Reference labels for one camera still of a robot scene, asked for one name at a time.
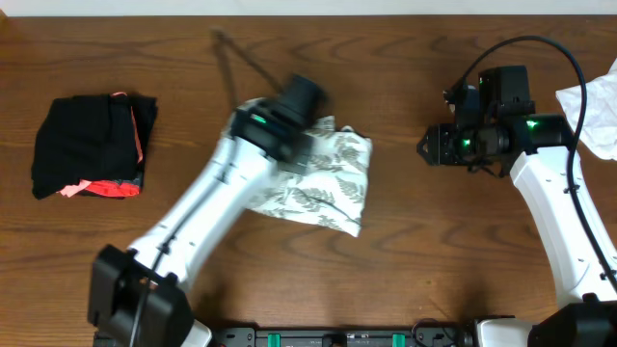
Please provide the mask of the white fern print garment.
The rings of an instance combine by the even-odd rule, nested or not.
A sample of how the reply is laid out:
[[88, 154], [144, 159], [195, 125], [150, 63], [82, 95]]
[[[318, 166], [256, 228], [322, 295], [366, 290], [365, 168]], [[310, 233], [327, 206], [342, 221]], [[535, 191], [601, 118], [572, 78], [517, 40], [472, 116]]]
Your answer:
[[362, 229], [372, 141], [326, 116], [307, 127], [290, 108], [251, 99], [232, 113], [223, 137], [234, 141], [226, 180], [242, 184], [242, 209], [354, 237]]

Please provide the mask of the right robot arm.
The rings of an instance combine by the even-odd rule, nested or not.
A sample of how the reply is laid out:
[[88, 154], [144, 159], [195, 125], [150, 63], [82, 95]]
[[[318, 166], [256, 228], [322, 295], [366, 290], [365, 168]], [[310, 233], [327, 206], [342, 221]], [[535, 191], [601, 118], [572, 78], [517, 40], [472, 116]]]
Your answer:
[[540, 323], [497, 316], [474, 320], [462, 346], [613, 346], [616, 290], [601, 262], [616, 250], [588, 193], [573, 132], [559, 114], [539, 114], [523, 66], [459, 80], [443, 97], [451, 123], [430, 126], [417, 145], [431, 166], [465, 166], [511, 178], [523, 196], [550, 262], [558, 309]]

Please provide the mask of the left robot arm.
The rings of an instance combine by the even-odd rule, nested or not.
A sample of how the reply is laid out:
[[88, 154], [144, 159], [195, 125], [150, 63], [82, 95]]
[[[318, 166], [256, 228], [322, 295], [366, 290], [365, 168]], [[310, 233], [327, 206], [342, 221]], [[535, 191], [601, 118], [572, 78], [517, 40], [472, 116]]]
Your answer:
[[251, 198], [280, 170], [305, 171], [307, 134], [325, 93], [293, 76], [273, 98], [239, 105], [203, 171], [172, 209], [127, 250], [93, 263], [87, 319], [95, 346], [207, 346], [213, 333], [187, 294], [201, 267]]

